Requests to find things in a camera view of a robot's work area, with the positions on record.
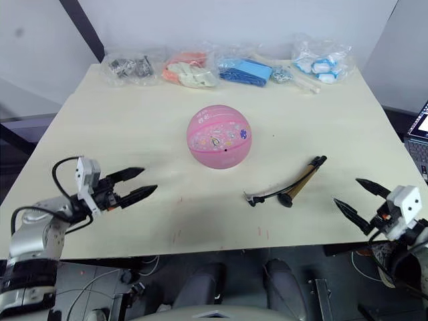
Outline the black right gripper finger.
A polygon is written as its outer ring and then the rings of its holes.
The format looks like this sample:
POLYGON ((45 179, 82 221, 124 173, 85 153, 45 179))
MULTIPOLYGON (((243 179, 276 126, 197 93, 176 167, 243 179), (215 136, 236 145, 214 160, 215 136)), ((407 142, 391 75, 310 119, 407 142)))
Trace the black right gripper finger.
POLYGON ((355 181, 369 193, 372 193, 375 196, 382 197, 383 199, 387 199, 387 197, 391 193, 387 188, 368 179, 356 178, 355 181))
POLYGON ((369 235, 373 230, 373 226, 363 219, 349 204, 337 199, 333 198, 335 205, 339 208, 342 214, 353 224, 355 224, 365 235, 369 235))

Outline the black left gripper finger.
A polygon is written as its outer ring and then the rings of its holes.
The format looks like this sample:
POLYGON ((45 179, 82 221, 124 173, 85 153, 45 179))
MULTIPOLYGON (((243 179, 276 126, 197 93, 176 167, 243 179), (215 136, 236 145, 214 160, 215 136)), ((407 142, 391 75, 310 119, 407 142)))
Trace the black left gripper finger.
POLYGON ((108 175, 107 181, 111 185, 115 185, 116 183, 133 179, 134 177, 139 176, 139 174, 141 174, 143 171, 144 168, 142 167, 128 167, 126 169, 108 175))
POLYGON ((124 209, 135 203, 138 203, 139 201, 142 201, 143 199, 152 195, 156 191, 157 187, 158 185, 149 185, 133 190, 126 196, 121 197, 118 200, 118 205, 124 209))

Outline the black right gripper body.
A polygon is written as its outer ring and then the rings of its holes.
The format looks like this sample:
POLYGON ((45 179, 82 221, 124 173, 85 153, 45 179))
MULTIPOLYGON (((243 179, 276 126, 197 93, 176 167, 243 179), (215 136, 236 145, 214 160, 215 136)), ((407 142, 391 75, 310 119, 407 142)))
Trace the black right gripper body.
POLYGON ((391 214, 387 206, 381 206, 377 209, 377 213, 369 222, 368 233, 371 233, 373 229, 377 229, 381 233, 386 233, 389 228, 391 220, 391 214))

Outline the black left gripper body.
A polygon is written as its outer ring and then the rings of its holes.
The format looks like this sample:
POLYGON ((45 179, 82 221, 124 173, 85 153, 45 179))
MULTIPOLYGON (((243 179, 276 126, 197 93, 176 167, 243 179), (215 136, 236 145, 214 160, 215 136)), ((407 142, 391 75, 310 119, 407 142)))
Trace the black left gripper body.
POLYGON ((93 187, 92 198, 101 211, 110 211, 120 206, 120 197, 114 192, 116 181, 105 177, 93 187))

